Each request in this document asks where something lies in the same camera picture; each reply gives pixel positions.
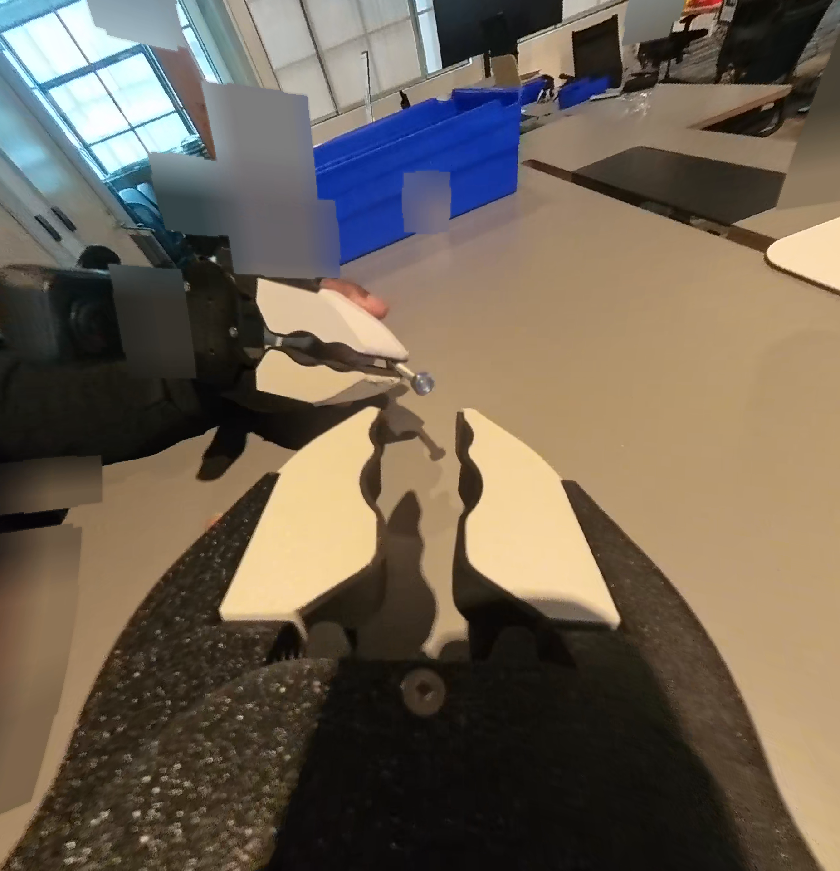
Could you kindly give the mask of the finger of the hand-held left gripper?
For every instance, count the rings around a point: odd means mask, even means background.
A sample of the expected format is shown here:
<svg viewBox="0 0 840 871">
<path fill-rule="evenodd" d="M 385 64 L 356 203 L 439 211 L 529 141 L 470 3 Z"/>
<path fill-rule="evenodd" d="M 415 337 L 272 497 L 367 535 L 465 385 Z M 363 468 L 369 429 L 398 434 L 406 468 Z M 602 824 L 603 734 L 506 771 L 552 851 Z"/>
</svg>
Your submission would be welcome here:
<svg viewBox="0 0 840 871">
<path fill-rule="evenodd" d="M 297 351 L 320 362 L 407 362 L 410 357 L 382 321 L 339 292 L 259 278 L 255 304 L 265 348 Z"/>
<path fill-rule="evenodd" d="M 345 405 L 387 393 L 397 386 L 397 374 L 341 371 L 315 363 L 296 362 L 285 353 L 265 353 L 255 368 L 258 391 L 315 407 Z"/>
</svg>

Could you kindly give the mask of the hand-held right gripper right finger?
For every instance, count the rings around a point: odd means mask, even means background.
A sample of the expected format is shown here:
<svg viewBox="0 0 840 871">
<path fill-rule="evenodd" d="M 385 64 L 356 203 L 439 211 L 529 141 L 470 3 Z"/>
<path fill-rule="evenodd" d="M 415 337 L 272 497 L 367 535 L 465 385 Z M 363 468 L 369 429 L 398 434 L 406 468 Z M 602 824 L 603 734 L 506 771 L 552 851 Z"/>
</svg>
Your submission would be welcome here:
<svg viewBox="0 0 840 871">
<path fill-rule="evenodd" d="M 540 659 L 569 659 L 564 631 L 615 632 L 622 618 L 567 494 L 545 459 L 474 408 L 458 412 L 454 604 L 471 659 L 507 633 Z"/>
</svg>

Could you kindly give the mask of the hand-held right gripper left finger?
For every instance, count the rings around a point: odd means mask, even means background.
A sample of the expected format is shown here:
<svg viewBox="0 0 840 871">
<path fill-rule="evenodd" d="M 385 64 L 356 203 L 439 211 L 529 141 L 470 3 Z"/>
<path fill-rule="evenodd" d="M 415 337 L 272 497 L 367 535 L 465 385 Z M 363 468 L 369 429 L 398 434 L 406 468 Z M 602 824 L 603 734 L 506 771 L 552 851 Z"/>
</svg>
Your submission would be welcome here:
<svg viewBox="0 0 840 871">
<path fill-rule="evenodd" d="M 366 407 L 284 463 L 219 606 L 224 624 L 275 629 L 270 657 L 304 657 L 317 626 L 345 651 L 381 608 L 382 409 Z"/>
</svg>

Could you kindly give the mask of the person's left forearm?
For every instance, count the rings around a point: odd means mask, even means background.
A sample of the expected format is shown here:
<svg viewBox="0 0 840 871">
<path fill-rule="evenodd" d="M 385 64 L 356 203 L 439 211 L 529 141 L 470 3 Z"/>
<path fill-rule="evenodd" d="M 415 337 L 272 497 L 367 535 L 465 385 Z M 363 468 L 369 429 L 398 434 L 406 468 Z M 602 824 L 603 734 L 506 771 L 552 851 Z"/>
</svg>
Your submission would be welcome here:
<svg viewBox="0 0 840 871">
<path fill-rule="evenodd" d="M 98 456 L 103 465 L 216 434 L 203 463 L 219 475 L 244 451 L 247 418 L 195 380 L 140 377 L 124 362 L 40 365 L 0 337 L 0 463 Z"/>
</svg>

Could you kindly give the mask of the person's left hand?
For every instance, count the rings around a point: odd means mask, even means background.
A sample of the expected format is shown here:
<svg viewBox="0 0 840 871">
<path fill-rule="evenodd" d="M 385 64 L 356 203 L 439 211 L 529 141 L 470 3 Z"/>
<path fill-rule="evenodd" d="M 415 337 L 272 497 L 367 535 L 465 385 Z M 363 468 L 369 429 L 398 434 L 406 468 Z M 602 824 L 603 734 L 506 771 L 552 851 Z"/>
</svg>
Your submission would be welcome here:
<svg viewBox="0 0 840 871">
<path fill-rule="evenodd" d="M 319 287 L 341 294 L 378 320 L 382 321 L 389 313 L 390 307 L 383 299 L 352 280 L 323 278 L 319 281 Z"/>
</svg>

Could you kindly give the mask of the blue plastic bin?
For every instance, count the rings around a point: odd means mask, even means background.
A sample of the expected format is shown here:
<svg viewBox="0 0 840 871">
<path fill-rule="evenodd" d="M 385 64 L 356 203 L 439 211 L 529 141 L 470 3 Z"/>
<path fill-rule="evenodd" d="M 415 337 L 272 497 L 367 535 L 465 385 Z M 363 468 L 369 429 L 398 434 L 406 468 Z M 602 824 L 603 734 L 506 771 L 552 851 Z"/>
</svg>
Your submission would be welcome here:
<svg viewBox="0 0 840 871">
<path fill-rule="evenodd" d="M 334 201 L 342 265 L 408 237 L 404 175 L 449 175 L 450 217 L 513 194 L 521 107 L 459 113 L 430 98 L 315 148 L 317 191 Z"/>
<path fill-rule="evenodd" d="M 450 101 L 459 113 L 467 113 L 485 105 L 497 105 L 503 108 L 517 107 L 522 104 L 522 88 L 491 87 L 491 88 L 457 88 L 450 94 Z"/>
</svg>

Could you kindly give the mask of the wooden column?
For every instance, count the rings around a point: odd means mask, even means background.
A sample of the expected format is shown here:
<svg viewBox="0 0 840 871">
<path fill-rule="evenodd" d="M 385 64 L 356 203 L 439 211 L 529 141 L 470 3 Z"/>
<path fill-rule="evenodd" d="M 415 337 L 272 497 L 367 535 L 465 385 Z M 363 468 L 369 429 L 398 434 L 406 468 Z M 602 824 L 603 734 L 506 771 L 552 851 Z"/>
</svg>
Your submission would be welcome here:
<svg viewBox="0 0 840 871">
<path fill-rule="evenodd" d="M 195 126 L 208 158 L 215 159 L 215 143 L 203 92 L 203 84 L 206 80 L 196 59 L 186 46 L 175 50 L 156 46 L 151 48 L 167 81 Z"/>
</svg>

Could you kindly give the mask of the large window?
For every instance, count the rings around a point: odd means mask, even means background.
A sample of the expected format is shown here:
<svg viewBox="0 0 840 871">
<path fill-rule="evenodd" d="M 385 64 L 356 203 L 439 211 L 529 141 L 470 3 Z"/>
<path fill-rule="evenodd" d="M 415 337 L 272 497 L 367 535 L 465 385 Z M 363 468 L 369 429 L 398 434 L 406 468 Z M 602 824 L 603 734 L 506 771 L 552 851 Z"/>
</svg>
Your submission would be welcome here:
<svg viewBox="0 0 840 871">
<path fill-rule="evenodd" d="M 429 1 L 230 2 L 264 86 L 308 99 L 312 125 L 349 129 L 478 83 L 480 58 L 444 66 Z"/>
</svg>

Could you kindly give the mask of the small paned window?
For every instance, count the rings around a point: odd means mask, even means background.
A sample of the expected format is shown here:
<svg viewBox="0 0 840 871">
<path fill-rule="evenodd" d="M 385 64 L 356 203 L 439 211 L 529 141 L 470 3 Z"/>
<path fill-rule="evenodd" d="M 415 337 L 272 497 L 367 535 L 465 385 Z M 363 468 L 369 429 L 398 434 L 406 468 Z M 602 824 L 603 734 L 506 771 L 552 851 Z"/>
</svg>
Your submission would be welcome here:
<svg viewBox="0 0 840 871">
<path fill-rule="evenodd" d="M 0 53 L 110 184 L 149 179 L 150 153 L 208 157 L 153 48 L 109 36 L 87 2 L 0 2 Z"/>
</svg>

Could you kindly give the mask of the black television on stand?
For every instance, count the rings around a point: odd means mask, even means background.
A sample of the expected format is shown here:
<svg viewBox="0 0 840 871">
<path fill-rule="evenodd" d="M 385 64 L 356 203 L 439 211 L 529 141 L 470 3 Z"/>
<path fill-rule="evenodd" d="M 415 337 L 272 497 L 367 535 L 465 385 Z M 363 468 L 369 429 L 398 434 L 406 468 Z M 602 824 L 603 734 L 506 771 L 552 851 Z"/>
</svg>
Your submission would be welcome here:
<svg viewBox="0 0 840 871">
<path fill-rule="evenodd" d="M 448 69 L 474 58 L 513 56 L 518 45 L 563 21 L 561 1 L 434 1 L 431 36 L 425 37 L 429 71 Z"/>
</svg>

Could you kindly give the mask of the small blue bin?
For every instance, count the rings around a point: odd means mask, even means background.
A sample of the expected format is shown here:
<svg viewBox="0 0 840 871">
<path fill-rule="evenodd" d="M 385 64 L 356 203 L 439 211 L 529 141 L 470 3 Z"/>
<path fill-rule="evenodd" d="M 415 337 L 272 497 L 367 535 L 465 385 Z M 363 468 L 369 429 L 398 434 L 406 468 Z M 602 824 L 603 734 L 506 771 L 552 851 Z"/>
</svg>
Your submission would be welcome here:
<svg viewBox="0 0 840 871">
<path fill-rule="evenodd" d="M 557 107 L 560 110 L 572 108 L 605 94 L 609 89 L 608 76 L 599 78 L 574 79 L 563 84 L 557 93 Z"/>
</svg>

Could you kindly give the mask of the wood edged grey table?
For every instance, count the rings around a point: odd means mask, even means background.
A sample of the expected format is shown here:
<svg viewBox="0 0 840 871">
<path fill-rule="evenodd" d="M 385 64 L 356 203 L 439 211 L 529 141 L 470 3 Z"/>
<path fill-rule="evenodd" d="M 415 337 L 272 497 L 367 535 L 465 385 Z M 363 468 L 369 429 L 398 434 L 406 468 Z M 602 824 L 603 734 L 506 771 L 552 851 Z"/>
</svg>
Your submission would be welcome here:
<svg viewBox="0 0 840 871">
<path fill-rule="evenodd" d="M 545 119 L 521 137 L 519 157 L 565 171 L 632 147 L 652 147 L 693 157 L 785 173 L 796 141 L 776 133 L 751 137 L 711 132 L 710 127 L 784 99 L 789 85 L 660 84 L 645 99 L 588 101 Z"/>
</svg>

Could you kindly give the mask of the black desk mat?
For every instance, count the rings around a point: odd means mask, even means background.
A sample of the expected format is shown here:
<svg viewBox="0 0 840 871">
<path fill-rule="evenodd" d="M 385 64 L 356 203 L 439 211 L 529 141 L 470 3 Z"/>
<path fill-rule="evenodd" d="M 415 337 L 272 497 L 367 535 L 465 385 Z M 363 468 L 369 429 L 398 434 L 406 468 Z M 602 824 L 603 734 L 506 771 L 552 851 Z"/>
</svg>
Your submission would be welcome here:
<svg viewBox="0 0 840 871">
<path fill-rule="evenodd" d="M 654 147 L 631 147 L 571 173 L 574 183 L 721 225 L 774 209 L 785 174 Z"/>
</svg>

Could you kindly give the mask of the white base board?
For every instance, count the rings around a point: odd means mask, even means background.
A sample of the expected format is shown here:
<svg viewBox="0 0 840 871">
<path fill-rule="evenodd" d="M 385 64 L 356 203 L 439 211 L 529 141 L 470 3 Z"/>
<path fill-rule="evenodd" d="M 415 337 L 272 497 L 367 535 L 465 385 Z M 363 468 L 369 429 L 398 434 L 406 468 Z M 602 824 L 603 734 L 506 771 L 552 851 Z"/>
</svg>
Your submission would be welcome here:
<svg viewBox="0 0 840 871">
<path fill-rule="evenodd" d="M 840 296 L 840 216 L 774 241 L 765 260 L 784 274 Z"/>
</svg>

